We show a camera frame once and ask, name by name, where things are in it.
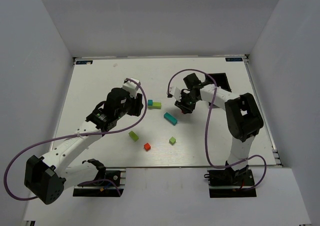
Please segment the long green arch block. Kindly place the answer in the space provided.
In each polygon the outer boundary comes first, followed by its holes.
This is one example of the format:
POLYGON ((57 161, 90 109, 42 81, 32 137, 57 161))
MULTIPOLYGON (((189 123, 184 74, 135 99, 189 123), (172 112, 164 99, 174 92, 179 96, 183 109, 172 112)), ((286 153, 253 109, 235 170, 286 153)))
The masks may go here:
POLYGON ((161 104, 161 102, 152 102, 152 103, 148 104, 147 107, 149 109, 161 109, 162 108, 162 104, 161 104))

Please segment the teal arch block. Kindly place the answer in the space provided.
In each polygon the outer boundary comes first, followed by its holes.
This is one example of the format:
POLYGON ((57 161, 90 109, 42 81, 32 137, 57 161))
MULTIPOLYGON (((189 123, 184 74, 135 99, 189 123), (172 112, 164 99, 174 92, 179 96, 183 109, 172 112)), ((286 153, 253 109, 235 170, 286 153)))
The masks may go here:
POLYGON ((173 117, 171 114, 169 114, 168 112, 166 112, 163 115, 163 117, 164 117, 165 120, 167 120, 172 125, 176 125, 178 123, 178 120, 175 117, 173 117))

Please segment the black plastic bin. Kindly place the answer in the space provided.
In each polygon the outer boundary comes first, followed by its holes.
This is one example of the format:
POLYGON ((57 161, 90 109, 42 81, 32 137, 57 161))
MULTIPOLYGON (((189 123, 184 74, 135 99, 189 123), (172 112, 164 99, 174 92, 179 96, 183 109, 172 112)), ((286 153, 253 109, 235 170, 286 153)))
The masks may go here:
POLYGON ((205 76, 205 80, 212 81, 211 77, 215 80, 216 85, 218 87, 221 87, 226 91, 232 92, 226 73, 212 73, 209 74, 209 77, 205 76))

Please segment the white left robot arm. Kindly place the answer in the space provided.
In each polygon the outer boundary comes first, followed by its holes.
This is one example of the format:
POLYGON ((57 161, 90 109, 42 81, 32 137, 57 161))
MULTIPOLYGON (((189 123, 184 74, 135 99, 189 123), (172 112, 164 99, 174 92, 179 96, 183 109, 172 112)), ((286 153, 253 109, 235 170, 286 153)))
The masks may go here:
POLYGON ((104 135, 112 133, 117 122, 124 117, 143 117, 147 98, 144 92, 113 88, 106 100, 99 102, 86 117, 75 134, 65 139, 52 151, 26 162, 24 184, 44 204, 56 201, 62 192, 74 185, 100 179, 95 173, 99 167, 85 160, 81 165, 70 164, 89 146, 104 135))

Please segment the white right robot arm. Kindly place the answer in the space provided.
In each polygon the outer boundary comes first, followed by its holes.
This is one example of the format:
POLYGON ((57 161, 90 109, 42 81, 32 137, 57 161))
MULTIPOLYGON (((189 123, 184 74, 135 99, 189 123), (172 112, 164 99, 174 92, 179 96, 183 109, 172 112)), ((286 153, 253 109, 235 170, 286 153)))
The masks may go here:
POLYGON ((224 166, 214 166, 207 176, 213 185, 231 186, 244 183, 249 174, 249 152, 255 137, 264 126, 261 113, 251 93, 232 92, 225 73, 205 74, 201 81, 196 70, 183 79, 186 88, 168 85, 167 96, 176 99, 175 106, 183 114, 191 114, 199 101, 209 109, 217 107, 226 114, 227 127, 232 135, 231 149, 224 166))

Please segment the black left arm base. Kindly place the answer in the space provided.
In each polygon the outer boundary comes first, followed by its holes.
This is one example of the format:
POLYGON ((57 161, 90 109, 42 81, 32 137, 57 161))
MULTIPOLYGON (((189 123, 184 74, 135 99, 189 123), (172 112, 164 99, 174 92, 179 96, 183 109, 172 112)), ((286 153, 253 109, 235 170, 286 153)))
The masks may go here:
POLYGON ((126 170, 107 169, 104 175, 96 177, 97 182, 75 186, 73 197, 121 197, 126 183, 126 170))

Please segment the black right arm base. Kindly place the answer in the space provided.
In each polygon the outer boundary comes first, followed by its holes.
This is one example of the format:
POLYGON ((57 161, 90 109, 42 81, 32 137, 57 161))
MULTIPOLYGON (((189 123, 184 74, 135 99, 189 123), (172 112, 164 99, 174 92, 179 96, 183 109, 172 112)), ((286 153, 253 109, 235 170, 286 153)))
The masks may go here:
POLYGON ((204 174, 208 180, 210 198, 248 198, 256 197, 256 189, 252 171, 232 178, 225 170, 208 170, 204 174))

